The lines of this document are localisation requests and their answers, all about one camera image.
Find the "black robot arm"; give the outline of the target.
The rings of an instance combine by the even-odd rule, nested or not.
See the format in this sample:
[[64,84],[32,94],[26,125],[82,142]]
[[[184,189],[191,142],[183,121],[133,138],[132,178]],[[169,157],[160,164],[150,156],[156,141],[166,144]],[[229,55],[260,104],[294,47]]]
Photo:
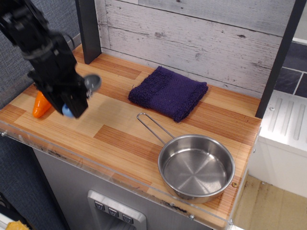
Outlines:
[[0,30],[33,66],[28,77],[59,113],[67,107],[79,118],[88,107],[84,78],[64,36],[47,24],[30,0],[0,2]]

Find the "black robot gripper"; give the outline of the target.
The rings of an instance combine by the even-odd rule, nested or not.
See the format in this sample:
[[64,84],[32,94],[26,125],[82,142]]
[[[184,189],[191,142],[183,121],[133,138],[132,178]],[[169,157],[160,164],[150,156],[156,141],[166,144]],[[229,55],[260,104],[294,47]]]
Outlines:
[[52,35],[23,51],[35,73],[30,77],[38,89],[61,115],[79,118],[88,108],[84,79],[75,70],[76,59],[61,35]]

